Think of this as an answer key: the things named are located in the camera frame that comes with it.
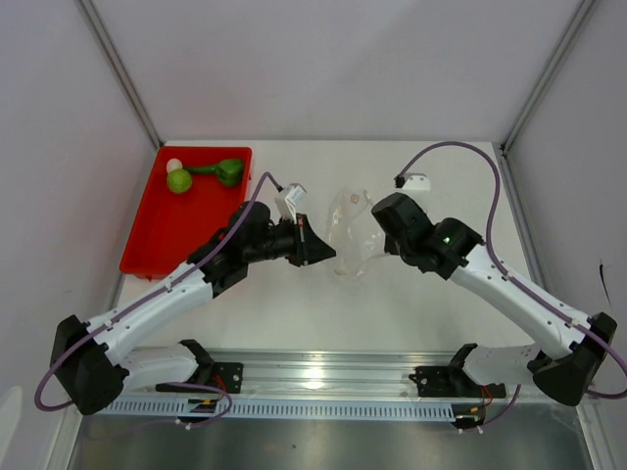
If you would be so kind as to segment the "clear zip top bag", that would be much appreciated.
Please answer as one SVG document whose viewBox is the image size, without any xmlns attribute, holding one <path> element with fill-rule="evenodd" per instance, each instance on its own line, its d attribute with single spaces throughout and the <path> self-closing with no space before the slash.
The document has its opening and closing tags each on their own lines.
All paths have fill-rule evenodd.
<svg viewBox="0 0 627 470">
<path fill-rule="evenodd" d="M 345 187 L 333 198 L 327 214 L 326 242 L 336 256 L 330 273 L 342 280 L 363 277 L 376 259 L 386 257 L 385 234 L 371 214 L 374 203 L 364 188 Z"/>
</svg>

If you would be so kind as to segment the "green bell pepper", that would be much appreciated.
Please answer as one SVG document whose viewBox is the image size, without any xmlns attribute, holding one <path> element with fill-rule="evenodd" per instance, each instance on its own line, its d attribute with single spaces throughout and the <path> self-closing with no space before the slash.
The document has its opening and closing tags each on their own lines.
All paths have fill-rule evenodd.
<svg viewBox="0 0 627 470">
<path fill-rule="evenodd" d="M 241 183 L 244 168 L 240 159 L 223 160 L 216 165 L 214 176 L 223 187 L 232 188 Z"/>
</svg>

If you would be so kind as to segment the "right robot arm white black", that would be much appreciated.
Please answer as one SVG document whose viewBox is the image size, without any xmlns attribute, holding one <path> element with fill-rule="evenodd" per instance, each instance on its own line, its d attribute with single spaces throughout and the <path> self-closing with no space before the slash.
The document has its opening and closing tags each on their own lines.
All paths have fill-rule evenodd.
<svg viewBox="0 0 627 470">
<path fill-rule="evenodd" d="M 477 295 L 533 340 L 525 347 L 463 346 L 447 372 L 455 393 L 469 395 L 482 385 L 533 384 L 549 398 L 576 406 L 591 391 L 616 331 L 611 316 L 571 308 L 518 278 L 480 234 L 455 218 L 432 223 L 406 194 L 387 196 L 371 213 L 388 251 Z"/>
</svg>

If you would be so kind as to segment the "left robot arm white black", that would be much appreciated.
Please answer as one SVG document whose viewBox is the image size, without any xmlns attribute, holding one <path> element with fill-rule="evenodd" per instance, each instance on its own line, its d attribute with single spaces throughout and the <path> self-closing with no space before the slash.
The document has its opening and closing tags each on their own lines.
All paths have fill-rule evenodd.
<svg viewBox="0 0 627 470">
<path fill-rule="evenodd" d="M 286 259 L 305 267 L 335 255 L 305 214 L 273 222 L 268 206 L 245 202 L 226 226 L 144 297 L 87 321 L 74 315 L 62 320 L 51 351 L 51 373 L 83 415 L 103 410 L 124 391 L 147 386 L 203 391 L 212 382 L 213 363 L 196 341 L 182 340 L 154 352 L 140 352 L 137 346 L 244 280 L 252 263 Z"/>
</svg>

